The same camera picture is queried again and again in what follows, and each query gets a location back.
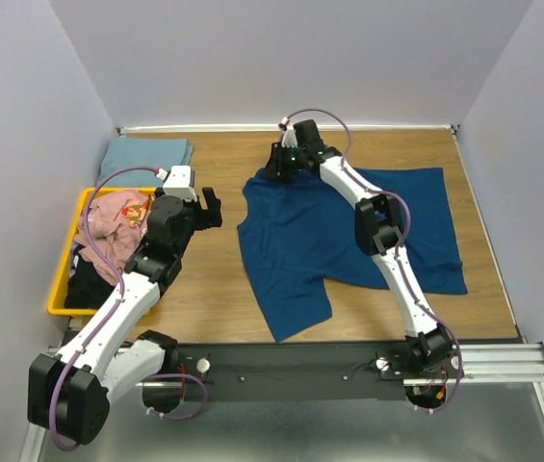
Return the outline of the dark blue t-shirt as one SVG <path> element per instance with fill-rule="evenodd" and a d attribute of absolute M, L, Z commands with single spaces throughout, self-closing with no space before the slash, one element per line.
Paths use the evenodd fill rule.
<path fill-rule="evenodd" d="M 422 290 L 466 295 L 442 168 L 359 172 L 407 202 L 412 218 L 408 258 Z M 284 183 L 258 171 L 243 194 L 247 214 L 237 227 L 242 260 L 275 341 L 331 318 L 326 278 L 386 289 L 380 270 L 356 244 L 353 208 L 312 173 L 302 171 Z"/>

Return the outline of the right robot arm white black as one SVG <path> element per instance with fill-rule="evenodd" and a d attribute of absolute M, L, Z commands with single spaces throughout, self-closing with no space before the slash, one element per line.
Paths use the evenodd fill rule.
<path fill-rule="evenodd" d="M 374 185 L 358 173 L 347 155 L 324 143 L 312 119 L 278 123 L 279 140 L 272 144 L 265 174 L 289 180 L 309 171 L 340 194 L 354 210 L 354 236 L 360 251 L 370 257 L 384 277 L 400 308 L 408 352 L 406 365 L 426 377 L 455 359 L 456 378 L 463 376 L 459 341 L 430 308 L 409 263 L 406 239 L 412 216 L 405 200 Z"/>

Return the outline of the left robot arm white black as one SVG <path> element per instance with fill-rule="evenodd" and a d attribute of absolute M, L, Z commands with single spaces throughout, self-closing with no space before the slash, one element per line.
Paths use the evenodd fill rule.
<path fill-rule="evenodd" d="M 120 348 L 176 279 L 193 234 L 221 224 L 221 202 L 213 189 L 191 196 L 161 191 L 152 203 L 147 232 L 118 274 L 112 294 L 70 342 L 32 362 L 27 418 L 45 428 L 58 449 L 73 451 L 93 441 L 113 403 L 140 382 L 167 380 L 180 389 L 193 383 L 207 390 L 181 365 L 170 336 L 148 330 L 127 350 Z"/>

